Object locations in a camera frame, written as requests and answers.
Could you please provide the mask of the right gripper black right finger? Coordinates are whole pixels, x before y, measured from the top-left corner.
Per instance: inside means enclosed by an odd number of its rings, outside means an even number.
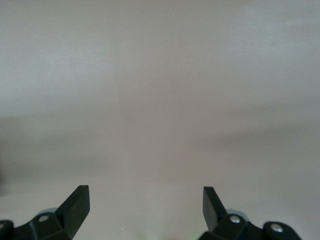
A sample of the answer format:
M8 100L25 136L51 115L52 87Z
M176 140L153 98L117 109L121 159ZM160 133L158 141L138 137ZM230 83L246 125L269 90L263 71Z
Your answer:
M227 213L213 187L203 188L202 213L208 231L200 240L264 240L263 230L236 213Z

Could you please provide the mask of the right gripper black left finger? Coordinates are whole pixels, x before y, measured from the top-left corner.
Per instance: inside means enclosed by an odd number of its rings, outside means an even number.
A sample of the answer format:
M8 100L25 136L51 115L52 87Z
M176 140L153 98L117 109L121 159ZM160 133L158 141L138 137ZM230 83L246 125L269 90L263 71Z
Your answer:
M88 185L78 186L53 212L38 214L14 230L16 240L72 240L90 211Z

